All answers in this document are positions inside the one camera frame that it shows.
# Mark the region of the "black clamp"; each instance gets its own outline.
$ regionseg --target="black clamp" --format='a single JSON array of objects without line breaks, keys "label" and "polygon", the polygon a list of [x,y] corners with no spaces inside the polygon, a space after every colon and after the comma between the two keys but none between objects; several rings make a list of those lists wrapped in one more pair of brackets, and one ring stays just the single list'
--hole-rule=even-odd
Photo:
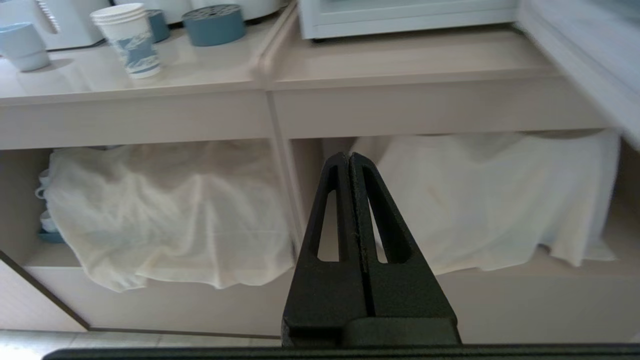
[{"label": "black clamp", "polygon": [[[339,262],[318,259],[336,191]],[[371,211],[388,263],[378,261]],[[460,344],[458,321],[375,164],[327,160],[282,317],[285,347]]]}]

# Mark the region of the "floor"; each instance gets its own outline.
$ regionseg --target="floor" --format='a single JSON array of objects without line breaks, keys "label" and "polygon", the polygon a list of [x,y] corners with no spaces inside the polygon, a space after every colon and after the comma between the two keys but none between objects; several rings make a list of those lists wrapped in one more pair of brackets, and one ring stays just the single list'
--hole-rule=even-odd
[{"label": "floor", "polygon": [[61,348],[279,347],[280,340],[131,332],[36,332],[0,330],[0,359],[40,360]]}]

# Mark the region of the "cup handle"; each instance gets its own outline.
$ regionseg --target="cup handle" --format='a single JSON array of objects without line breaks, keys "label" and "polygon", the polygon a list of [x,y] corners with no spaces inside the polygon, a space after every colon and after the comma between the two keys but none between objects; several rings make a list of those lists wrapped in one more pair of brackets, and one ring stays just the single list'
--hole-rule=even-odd
[{"label": "cup handle", "polygon": [[44,186],[41,186],[36,189],[35,194],[38,199],[44,200],[44,190],[45,190]]}]

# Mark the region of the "white cloth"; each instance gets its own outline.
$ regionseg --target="white cloth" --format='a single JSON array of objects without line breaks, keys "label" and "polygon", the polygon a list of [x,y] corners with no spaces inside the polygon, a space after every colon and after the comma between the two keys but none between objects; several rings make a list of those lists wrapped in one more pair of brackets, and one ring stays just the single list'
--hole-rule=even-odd
[{"label": "white cloth", "polygon": [[262,285],[293,266],[267,142],[73,148],[51,156],[45,197],[88,276]]},{"label": "white cloth", "polygon": [[600,235],[619,146],[606,130],[360,138],[352,151],[376,163],[431,269],[443,274],[519,265],[538,244],[573,266],[613,260]]}]

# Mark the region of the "countertop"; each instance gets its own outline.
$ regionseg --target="countertop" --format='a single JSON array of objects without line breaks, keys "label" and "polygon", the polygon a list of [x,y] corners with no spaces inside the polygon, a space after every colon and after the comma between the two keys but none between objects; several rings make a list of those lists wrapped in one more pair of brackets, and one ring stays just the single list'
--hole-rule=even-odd
[{"label": "countertop", "polygon": [[270,90],[403,85],[557,75],[523,35],[505,27],[301,38],[289,19],[275,42]]},{"label": "countertop", "polygon": [[147,79],[131,79],[108,44],[50,52],[52,64],[33,72],[0,58],[0,105],[258,89],[254,68],[277,20],[272,15],[247,26],[242,39],[212,47],[192,46],[184,29],[173,30],[156,44],[161,73]]}]

